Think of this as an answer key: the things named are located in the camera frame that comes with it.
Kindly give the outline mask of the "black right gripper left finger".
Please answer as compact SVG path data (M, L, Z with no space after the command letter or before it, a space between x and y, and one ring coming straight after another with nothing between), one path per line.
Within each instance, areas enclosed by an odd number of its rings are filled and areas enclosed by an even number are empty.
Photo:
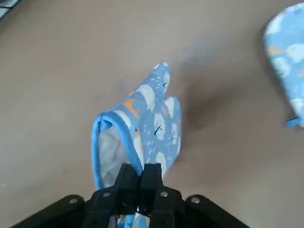
M13 225L14 228L107 228L117 227L114 216L133 214L139 176L130 164L122 164L113 186L97 190L89 200L68 195Z

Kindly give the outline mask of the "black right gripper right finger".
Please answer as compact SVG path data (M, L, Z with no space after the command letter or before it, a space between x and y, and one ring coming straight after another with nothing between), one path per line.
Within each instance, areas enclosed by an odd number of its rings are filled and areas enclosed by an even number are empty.
M140 212L150 216L151 228L247 228L248 225L208 198L182 198L164 186L159 163L145 164L140 178Z

